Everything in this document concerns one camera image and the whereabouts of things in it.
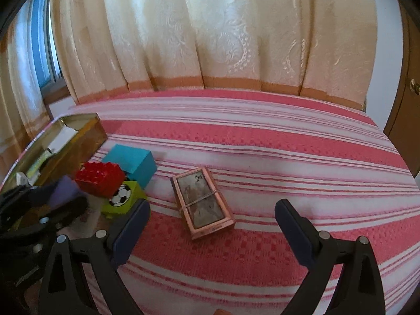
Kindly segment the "purple foam block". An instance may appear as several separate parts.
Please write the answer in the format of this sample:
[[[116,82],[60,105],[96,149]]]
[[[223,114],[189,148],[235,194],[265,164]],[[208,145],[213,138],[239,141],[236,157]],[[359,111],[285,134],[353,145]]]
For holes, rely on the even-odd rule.
[[[80,190],[78,184],[69,176],[63,176],[49,197],[48,205],[51,209],[55,209],[80,197],[85,198],[86,195]]]

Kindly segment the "red toy brick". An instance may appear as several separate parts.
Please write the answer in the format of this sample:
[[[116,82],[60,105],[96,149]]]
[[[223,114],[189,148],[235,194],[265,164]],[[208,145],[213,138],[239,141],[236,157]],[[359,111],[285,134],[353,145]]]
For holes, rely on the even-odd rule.
[[[88,194],[112,198],[125,180],[125,172],[118,164],[86,162],[75,173],[74,180]]]

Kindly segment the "green soccer ball cube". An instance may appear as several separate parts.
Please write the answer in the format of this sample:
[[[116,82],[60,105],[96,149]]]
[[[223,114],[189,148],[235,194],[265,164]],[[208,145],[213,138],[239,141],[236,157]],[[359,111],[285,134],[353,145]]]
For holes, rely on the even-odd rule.
[[[113,197],[104,202],[102,214],[108,218],[125,215],[140,199],[147,199],[146,193],[136,181],[124,181]]]

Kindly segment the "teal toy brick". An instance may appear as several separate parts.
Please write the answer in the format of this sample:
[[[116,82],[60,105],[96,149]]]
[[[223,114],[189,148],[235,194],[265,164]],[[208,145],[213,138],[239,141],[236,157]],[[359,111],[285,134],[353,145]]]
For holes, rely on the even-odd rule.
[[[102,162],[118,164],[125,172],[127,180],[136,181],[142,189],[146,189],[157,171],[151,151],[121,144],[111,148]]]

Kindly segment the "copper card box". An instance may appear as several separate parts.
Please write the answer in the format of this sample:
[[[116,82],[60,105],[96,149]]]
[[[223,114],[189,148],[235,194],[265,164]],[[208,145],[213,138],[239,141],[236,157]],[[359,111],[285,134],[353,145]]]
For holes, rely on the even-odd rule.
[[[232,229],[236,220],[226,199],[206,167],[170,178],[177,208],[192,240]]]

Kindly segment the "green floss pick box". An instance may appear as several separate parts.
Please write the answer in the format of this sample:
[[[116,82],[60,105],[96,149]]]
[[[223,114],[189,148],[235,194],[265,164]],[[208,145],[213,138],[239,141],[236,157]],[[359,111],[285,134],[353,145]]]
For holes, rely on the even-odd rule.
[[[36,178],[41,172],[41,166],[52,156],[53,154],[50,149],[45,149],[41,155],[32,163],[26,172],[26,177],[28,179]]]

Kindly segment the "white tall carton box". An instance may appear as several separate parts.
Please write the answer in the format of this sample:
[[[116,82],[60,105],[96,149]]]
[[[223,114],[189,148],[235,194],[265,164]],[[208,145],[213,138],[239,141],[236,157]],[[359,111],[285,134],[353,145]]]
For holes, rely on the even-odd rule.
[[[84,214],[76,218],[69,226],[58,232],[59,235],[67,235],[71,240],[89,238],[98,230],[109,230],[112,220],[107,219],[102,213],[102,208],[108,200],[88,195],[88,207]]]

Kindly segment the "gold metal tin tray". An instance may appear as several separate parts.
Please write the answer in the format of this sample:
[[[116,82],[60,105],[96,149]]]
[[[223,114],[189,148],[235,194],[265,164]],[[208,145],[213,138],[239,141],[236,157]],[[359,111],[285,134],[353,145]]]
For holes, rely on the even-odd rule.
[[[23,150],[1,183],[5,192],[17,186],[17,176],[26,172],[32,163],[47,149],[47,146],[64,127],[72,127],[78,133],[59,151],[53,154],[42,166],[40,174],[29,179],[30,184],[42,186],[52,183],[62,176],[74,176],[83,163],[105,143],[107,134],[96,113],[66,115],[54,119]]]

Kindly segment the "white paper tray liner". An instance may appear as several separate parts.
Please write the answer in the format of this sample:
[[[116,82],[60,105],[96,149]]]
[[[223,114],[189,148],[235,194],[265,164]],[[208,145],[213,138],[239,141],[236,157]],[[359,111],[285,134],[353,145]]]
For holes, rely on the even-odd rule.
[[[57,154],[78,133],[72,127],[64,126],[47,146],[52,154]]]

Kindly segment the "left side curtain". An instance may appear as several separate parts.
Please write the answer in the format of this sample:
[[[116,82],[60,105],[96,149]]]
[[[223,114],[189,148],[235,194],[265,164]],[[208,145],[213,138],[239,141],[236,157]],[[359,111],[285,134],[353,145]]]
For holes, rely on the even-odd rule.
[[[32,4],[23,4],[1,40],[1,178],[50,122],[33,59]]]

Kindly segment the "red striped tablecloth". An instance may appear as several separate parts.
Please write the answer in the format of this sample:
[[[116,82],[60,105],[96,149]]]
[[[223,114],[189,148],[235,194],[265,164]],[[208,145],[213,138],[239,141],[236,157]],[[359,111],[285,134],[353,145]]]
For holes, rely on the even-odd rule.
[[[318,230],[365,236],[379,265],[387,314],[419,284],[419,188],[394,145],[364,113],[266,92],[132,93],[80,104],[116,145],[152,152],[151,218],[119,270],[146,314],[280,314],[306,275],[276,223],[288,199]],[[234,228],[194,241],[170,179],[206,167]]]

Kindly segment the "brown wooden door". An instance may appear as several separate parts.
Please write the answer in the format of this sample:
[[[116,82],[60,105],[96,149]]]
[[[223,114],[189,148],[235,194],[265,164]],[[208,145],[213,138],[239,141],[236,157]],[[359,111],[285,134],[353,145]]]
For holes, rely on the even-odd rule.
[[[409,82],[419,83],[419,27],[404,7],[402,13],[403,58],[397,94],[384,128],[413,176],[419,173],[419,95],[410,90]]]

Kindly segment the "brass door knob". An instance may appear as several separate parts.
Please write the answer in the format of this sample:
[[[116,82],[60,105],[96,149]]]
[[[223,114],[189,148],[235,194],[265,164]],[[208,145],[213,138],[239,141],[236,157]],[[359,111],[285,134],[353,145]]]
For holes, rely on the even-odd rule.
[[[420,84],[416,82],[415,79],[410,80],[409,87],[410,87],[410,90],[414,92],[416,95],[420,95]]]

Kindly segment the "cream floral curtain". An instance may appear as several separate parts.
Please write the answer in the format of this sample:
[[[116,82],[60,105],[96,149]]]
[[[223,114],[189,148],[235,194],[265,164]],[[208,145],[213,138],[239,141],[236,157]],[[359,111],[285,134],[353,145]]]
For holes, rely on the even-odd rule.
[[[375,0],[51,0],[78,104],[134,91],[238,88],[361,109]]]

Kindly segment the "window with metal frame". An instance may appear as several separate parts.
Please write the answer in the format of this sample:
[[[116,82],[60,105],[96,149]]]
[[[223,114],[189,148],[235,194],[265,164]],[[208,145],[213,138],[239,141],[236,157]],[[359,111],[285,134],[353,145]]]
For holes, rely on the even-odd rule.
[[[53,37],[50,0],[31,0],[30,36],[36,82],[46,104],[70,96]]]

